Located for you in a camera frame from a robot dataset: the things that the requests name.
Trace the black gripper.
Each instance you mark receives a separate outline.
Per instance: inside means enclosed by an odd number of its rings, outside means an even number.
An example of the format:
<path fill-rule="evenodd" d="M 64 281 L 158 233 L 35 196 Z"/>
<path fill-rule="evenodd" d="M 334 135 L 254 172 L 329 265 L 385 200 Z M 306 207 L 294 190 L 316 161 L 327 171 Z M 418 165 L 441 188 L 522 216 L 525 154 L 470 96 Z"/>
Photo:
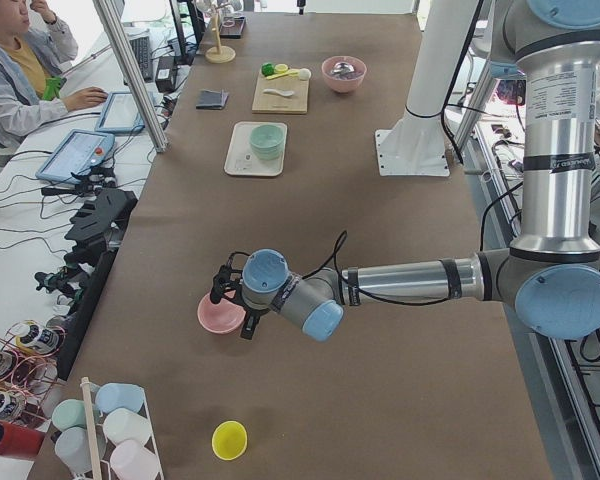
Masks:
<path fill-rule="evenodd" d="M 243 298 L 243 271 L 233 267 L 233 260 L 237 255 L 249 256 L 247 252 L 232 252 L 228 256 L 226 262 L 219 267 L 212 279 L 209 298 L 213 305 L 219 305 L 222 300 L 226 300 L 233 305 L 240 306 L 245 312 L 240 336 L 243 339 L 252 340 L 260 321 L 260 311 L 249 306 Z"/>

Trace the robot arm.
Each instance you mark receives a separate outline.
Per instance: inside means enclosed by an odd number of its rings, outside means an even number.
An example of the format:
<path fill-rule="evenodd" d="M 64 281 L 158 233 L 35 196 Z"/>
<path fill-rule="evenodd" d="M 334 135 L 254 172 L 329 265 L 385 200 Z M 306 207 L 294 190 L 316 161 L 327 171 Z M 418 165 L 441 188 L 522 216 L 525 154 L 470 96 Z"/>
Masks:
<path fill-rule="evenodd" d="M 600 1 L 498 1 L 491 54 L 526 77 L 519 235 L 505 249 L 465 259 L 346 270 L 328 260 L 305 276 L 281 253 L 255 251 L 241 269 L 221 266 L 210 291 L 212 303 L 244 310 L 244 337 L 268 312 L 323 341 L 345 306 L 422 307 L 462 297 L 507 304 L 550 338 L 600 328 L 600 248 L 589 234 Z"/>

